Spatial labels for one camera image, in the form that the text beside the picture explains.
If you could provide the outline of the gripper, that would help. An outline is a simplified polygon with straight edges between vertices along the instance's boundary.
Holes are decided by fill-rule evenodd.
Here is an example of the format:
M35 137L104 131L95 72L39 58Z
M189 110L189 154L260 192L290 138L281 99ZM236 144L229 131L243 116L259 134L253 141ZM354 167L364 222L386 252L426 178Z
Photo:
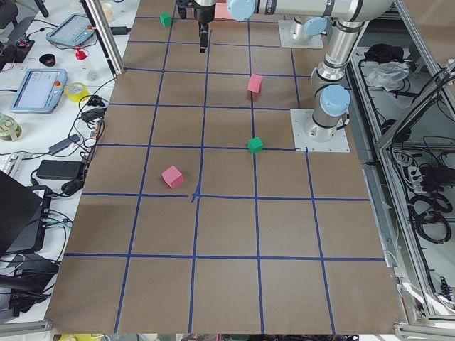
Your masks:
M209 41L209 23L215 18L215 0L193 0L193 15L199 22L200 53L205 53Z

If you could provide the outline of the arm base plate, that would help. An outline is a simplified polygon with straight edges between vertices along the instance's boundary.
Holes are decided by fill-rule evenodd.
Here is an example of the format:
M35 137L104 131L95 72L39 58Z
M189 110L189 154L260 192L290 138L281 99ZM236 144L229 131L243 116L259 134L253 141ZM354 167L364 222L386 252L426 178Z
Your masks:
M322 128L313 121L313 109L290 109L294 149L298 152L349 153L350 148L339 119L332 128Z
M326 18L314 17L303 22L295 17L293 20L279 20L278 26L283 48L323 48L321 33L326 30Z

